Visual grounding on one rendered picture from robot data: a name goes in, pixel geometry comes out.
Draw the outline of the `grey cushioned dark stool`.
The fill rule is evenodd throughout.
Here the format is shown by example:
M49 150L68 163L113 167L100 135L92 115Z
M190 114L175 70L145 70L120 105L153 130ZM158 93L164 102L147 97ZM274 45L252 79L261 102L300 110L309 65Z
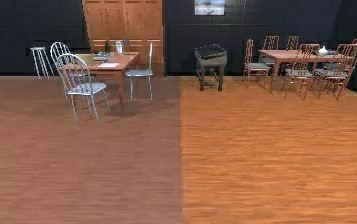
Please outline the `grey cushioned dark stool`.
M218 44L198 47L194 50L195 72L203 91L209 83L205 81L206 72L218 83L218 90L222 90L223 77L227 65L227 51Z

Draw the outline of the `brown wooden dining table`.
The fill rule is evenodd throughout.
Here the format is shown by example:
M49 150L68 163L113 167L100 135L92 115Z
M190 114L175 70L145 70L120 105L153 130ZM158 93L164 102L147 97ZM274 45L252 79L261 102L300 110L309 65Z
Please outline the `brown wooden dining table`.
M126 69L137 59L138 52L130 52L129 54L113 53L107 62L94 61L94 64L89 67L91 75L102 76L105 78L118 79L118 91L120 102L123 102L123 84L122 79ZM115 68L99 68L102 63L119 63Z

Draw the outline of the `silver metal jug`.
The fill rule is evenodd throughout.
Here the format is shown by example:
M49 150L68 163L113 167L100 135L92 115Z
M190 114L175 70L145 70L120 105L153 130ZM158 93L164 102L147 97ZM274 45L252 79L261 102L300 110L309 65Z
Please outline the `silver metal jug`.
M114 42L115 50L118 54L122 54L125 51L125 47L128 44L128 40L117 40Z

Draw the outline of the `stack of books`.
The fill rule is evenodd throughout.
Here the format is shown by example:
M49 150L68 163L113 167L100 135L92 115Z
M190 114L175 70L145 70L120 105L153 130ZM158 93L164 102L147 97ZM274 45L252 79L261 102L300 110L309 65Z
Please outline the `stack of books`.
M109 52L98 52L93 54L93 60L106 62L110 56L111 54Z

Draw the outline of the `white metal spindle-back chair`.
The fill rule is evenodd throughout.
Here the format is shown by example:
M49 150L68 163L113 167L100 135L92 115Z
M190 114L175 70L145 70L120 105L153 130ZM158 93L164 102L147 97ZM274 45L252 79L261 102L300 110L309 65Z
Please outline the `white metal spindle-back chair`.
M66 95L71 99L74 121L78 122L76 98L81 97L87 99L89 112L94 112L97 124L100 124L94 97L100 94L105 100L107 112L110 113L106 95L107 85L103 82L94 82L88 65L77 55L64 53L57 58L56 64Z
M63 81L62 81L62 74L61 74L61 70L60 70L60 67L61 65L58 64L58 57L63 55L63 54L66 54L66 53L71 53L68 46L66 44L64 44L63 42L54 42L52 43L51 47L50 47L50 55L51 55L51 58L54 62L54 65L58 71L58 75L61 77L60 78L60 81L62 82L63 84ZM63 59L62 63L64 64L69 64L70 63L70 58L67 56L65 59ZM65 95L65 99L67 100L67 90L66 90L66 87L63 85L64 87L64 95Z

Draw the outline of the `tall wooden panelled cupboard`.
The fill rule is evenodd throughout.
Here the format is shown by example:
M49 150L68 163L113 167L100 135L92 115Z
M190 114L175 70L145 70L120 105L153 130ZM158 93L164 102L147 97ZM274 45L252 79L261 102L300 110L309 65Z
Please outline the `tall wooden panelled cupboard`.
M152 68L164 72L163 0L81 0L90 48L104 51L107 44L128 40L125 50L139 53L139 64L148 62L153 44Z

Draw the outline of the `tan open box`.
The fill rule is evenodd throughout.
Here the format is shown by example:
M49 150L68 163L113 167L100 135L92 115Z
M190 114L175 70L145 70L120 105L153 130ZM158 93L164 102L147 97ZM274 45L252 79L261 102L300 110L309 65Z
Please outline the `tan open box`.
M93 55L91 53L77 54L77 57L79 59L79 64L81 65L86 65L87 67L90 67L94 64Z

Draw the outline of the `reddish wooden dining table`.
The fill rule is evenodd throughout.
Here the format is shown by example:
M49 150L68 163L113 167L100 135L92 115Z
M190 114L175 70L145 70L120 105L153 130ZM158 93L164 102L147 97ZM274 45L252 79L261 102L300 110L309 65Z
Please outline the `reddish wooden dining table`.
M290 63L294 60L298 50L261 50L260 54L267 56L268 58L273 58L275 60L274 72L273 75L277 77L279 75L279 66L283 63ZM314 54L309 63L309 70L314 75L312 90L315 85L317 85L315 70L324 69L323 63L329 62L333 55L327 55L324 57L319 57L317 54Z

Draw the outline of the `white metal stool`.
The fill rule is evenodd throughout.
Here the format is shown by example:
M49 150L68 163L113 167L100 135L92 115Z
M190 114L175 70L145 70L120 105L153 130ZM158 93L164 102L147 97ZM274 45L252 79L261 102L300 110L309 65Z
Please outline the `white metal stool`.
M30 50L33 55L34 67L38 78L39 79L41 79L42 77L49 78L50 76L53 76L54 72L50 60L47 56L46 48L31 47Z

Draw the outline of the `framed wall picture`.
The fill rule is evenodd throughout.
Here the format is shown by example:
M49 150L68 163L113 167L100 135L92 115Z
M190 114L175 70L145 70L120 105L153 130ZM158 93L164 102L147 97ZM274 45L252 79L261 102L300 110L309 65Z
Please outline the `framed wall picture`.
M196 16L223 16L226 0L194 0Z

